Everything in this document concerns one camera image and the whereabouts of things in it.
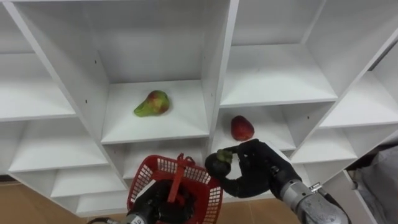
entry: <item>wooden floor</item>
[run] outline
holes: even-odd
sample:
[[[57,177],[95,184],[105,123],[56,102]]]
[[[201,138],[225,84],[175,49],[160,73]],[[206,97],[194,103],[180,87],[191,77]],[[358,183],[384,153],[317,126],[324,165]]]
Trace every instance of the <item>wooden floor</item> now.
[[[120,220],[125,214],[111,215]],[[79,218],[21,184],[0,184],[0,223],[85,224]],[[217,224],[299,224],[276,199],[223,204]]]

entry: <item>shelf board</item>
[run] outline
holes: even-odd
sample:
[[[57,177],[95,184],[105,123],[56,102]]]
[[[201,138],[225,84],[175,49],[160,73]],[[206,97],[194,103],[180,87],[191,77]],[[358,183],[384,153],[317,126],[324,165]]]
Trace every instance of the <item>shelf board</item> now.
[[[150,155],[176,159],[180,153],[184,153],[184,156],[192,157],[198,166],[203,166],[202,150],[204,148],[202,139],[133,143],[126,150],[123,178],[130,179],[135,177],[141,163]]]
[[[372,72],[338,103],[321,128],[398,123],[398,104]]]
[[[0,121],[75,117],[36,54],[0,54]]]
[[[242,115],[251,122],[254,127],[253,138],[258,138],[273,149],[281,151],[295,149],[295,144],[279,106],[262,106],[220,110],[213,141],[213,152],[241,143],[232,138],[230,131],[231,120],[237,115]]]
[[[127,213],[127,190],[82,195],[79,198],[76,214],[81,217]]]
[[[165,91],[170,109],[160,116],[140,118],[133,110],[153,90]],[[200,138],[209,135],[199,80],[113,84],[110,87],[103,144],[166,139]]]
[[[51,197],[66,197],[126,190],[108,166],[62,169],[57,172]]]
[[[221,107],[335,101],[337,96],[301,44],[231,48]]]
[[[316,131],[290,158],[294,164],[357,159],[341,129]]]
[[[107,164],[78,118],[30,121],[9,172]]]

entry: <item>pear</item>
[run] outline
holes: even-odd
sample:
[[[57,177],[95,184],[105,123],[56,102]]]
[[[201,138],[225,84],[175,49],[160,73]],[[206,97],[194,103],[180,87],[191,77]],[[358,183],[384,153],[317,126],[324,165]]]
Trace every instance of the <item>pear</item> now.
[[[167,94],[160,90],[150,92],[147,98],[134,110],[138,117],[160,115],[170,107]]]

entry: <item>basket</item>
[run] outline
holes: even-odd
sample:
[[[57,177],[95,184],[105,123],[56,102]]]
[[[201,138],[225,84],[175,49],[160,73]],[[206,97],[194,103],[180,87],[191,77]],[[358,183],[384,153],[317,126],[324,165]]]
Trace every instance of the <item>basket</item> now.
[[[145,158],[130,187],[129,210],[133,208],[138,193],[152,180],[174,180],[168,202],[174,202],[179,185],[195,196],[195,213],[185,224],[217,222],[223,191],[218,181],[211,178],[204,168],[196,166],[191,157],[184,158],[181,153],[177,160],[156,155]]]

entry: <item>apple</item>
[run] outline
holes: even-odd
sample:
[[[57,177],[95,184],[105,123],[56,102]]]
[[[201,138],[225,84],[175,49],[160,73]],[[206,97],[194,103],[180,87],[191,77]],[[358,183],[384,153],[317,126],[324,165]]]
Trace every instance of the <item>apple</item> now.
[[[237,141],[247,141],[253,137],[254,127],[244,116],[236,116],[231,120],[231,135]]]

